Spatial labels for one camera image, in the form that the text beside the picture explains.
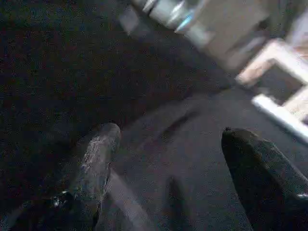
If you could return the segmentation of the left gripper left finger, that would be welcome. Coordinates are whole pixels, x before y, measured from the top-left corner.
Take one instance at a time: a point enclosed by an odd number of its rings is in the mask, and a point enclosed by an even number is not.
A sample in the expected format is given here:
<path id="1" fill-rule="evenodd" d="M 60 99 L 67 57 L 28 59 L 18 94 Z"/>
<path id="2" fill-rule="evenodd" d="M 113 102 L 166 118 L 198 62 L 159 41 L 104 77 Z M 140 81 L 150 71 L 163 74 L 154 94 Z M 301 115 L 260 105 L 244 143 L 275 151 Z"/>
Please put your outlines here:
<path id="1" fill-rule="evenodd" d="M 120 138 L 119 126 L 105 123 L 78 141 L 55 184 L 59 207 L 48 222 L 49 230 L 96 230 Z"/>

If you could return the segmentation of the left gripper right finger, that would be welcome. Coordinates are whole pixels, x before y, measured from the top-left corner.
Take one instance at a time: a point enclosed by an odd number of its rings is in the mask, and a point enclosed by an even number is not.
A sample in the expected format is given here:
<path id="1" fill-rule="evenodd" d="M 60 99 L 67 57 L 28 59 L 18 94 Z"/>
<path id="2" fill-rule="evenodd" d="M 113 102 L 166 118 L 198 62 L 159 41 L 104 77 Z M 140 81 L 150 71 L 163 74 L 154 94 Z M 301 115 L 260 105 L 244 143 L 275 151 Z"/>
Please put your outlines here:
<path id="1" fill-rule="evenodd" d="M 308 179 L 273 142 L 226 128 L 221 148 L 253 230 L 308 229 Z"/>

